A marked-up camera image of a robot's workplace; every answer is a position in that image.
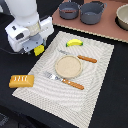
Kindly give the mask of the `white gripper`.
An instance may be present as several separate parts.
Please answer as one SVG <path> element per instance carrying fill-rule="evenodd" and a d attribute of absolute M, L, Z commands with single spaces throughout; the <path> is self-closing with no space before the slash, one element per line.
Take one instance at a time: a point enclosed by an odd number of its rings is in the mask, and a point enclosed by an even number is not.
<path fill-rule="evenodd" d="M 14 52 L 28 53 L 39 45 L 46 45 L 46 39 L 54 32 L 52 18 L 44 17 L 41 22 L 29 28 L 20 26 L 16 21 L 5 28 L 8 41 Z"/>

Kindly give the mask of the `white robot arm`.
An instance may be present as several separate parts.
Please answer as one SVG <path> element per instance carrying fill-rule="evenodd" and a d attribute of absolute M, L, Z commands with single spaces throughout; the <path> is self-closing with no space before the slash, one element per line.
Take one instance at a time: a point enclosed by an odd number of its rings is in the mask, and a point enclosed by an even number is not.
<path fill-rule="evenodd" d="M 4 0 L 14 20 L 5 28 L 14 52 L 39 55 L 54 32 L 52 17 L 39 19 L 36 0 Z"/>

